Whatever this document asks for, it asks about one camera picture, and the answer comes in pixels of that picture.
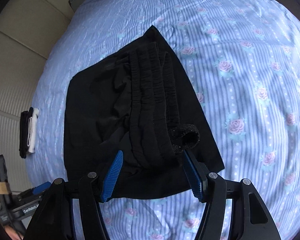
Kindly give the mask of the person's left hand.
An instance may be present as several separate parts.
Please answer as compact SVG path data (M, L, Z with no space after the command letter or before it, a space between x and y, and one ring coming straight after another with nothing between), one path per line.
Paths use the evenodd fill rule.
M12 240L23 240L23 235L10 226L4 227L5 232Z

